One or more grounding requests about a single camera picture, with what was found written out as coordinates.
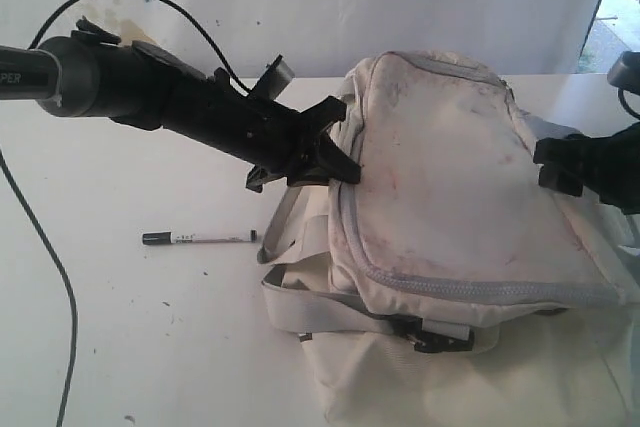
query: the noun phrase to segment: white backpack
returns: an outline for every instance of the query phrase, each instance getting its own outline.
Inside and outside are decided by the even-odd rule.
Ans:
[[[625,425],[640,289],[603,228],[614,211],[539,187],[531,159],[569,129],[453,54],[363,60],[338,94],[332,137],[362,181],[289,189],[259,255],[327,420]]]

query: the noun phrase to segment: white table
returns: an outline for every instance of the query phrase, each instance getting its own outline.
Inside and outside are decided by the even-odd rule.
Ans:
[[[514,76],[520,107],[608,135],[632,123],[602,75]],[[304,108],[340,79],[300,79]],[[67,427],[326,425],[295,337],[268,324],[256,245],[144,247],[143,231],[263,231],[283,191],[172,132],[0,104],[0,145],[66,265],[80,312]],[[60,278],[0,180],[0,416],[52,425],[68,358]]]

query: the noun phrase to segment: black buckle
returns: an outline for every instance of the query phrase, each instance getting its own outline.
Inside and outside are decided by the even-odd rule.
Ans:
[[[425,354],[442,352],[469,352],[473,349],[475,336],[469,332],[467,340],[422,330],[422,319],[411,316],[395,316],[391,321],[394,334],[413,344],[413,350]]]

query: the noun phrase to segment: dirty white bag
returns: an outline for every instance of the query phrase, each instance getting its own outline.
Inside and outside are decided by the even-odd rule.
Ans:
[[[640,289],[594,198],[537,185],[541,127],[563,129],[453,54],[367,59],[340,96],[362,182],[290,189],[260,259],[327,419],[624,425]]]

